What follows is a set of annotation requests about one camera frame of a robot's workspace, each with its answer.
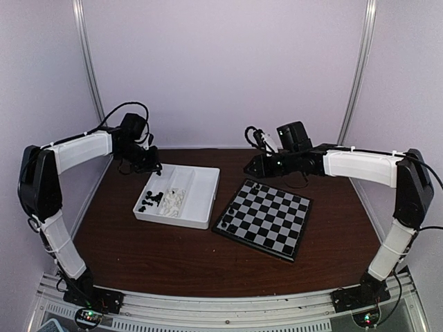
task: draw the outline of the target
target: robotic arm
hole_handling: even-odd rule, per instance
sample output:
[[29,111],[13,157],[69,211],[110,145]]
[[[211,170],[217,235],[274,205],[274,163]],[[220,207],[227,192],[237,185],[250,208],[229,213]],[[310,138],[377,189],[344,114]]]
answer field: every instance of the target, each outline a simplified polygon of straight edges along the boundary
[[63,222],[59,175],[99,156],[126,160],[131,172],[160,172],[152,136],[137,142],[147,130],[147,121],[127,113],[120,126],[100,127],[46,147],[29,146],[24,151],[18,195],[28,222],[39,233],[47,253],[54,258],[66,282],[64,300],[100,312],[118,313],[123,294],[93,287],[91,271],[79,256]]
[[312,147],[301,122],[277,128],[284,152],[270,152],[255,132],[257,146],[264,153],[255,156],[244,171],[256,178],[283,176],[292,172],[303,175],[347,176],[396,188],[394,220],[388,236],[354,289],[337,290],[332,299],[337,312],[372,305],[377,297],[389,298],[384,281],[397,262],[404,258],[422,224],[433,199],[433,185],[416,149],[405,154],[375,154],[355,148],[321,144]]

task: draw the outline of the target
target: brown table surface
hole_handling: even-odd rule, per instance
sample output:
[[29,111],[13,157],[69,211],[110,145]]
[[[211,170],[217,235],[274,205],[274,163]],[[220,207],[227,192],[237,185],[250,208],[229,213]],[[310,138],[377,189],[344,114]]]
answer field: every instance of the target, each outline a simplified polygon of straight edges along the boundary
[[[221,170],[210,228],[245,179],[257,154],[243,149],[162,150],[162,163]],[[302,190],[281,178],[260,182],[309,197],[314,205],[294,263],[209,230],[135,218],[132,208],[149,175],[122,176],[113,162],[75,237],[95,283],[162,295],[239,297],[319,291],[358,284],[379,241],[347,178],[309,177]],[[302,184],[300,174],[286,182]]]

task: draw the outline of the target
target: purple wall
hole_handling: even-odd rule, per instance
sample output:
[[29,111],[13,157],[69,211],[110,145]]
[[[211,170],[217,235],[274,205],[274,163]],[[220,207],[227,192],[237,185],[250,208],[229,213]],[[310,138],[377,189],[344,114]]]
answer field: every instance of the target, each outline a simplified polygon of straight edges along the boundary
[[84,11],[105,109],[146,103],[158,146],[245,147],[248,125],[278,140],[275,128],[295,120],[314,143],[336,142],[365,1],[85,1]]
[[[422,151],[443,176],[443,2],[380,1],[374,40],[347,145]],[[360,182],[375,226],[387,233],[394,190]],[[442,191],[424,225],[443,225]],[[433,331],[443,312],[443,232],[426,231],[407,258]]]
[[[27,145],[83,132],[98,120],[71,1],[2,1],[0,22],[0,329],[23,331],[53,263],[17,199],[21,155]],[[62,175],[69,230],[104,166],[95,160]]]

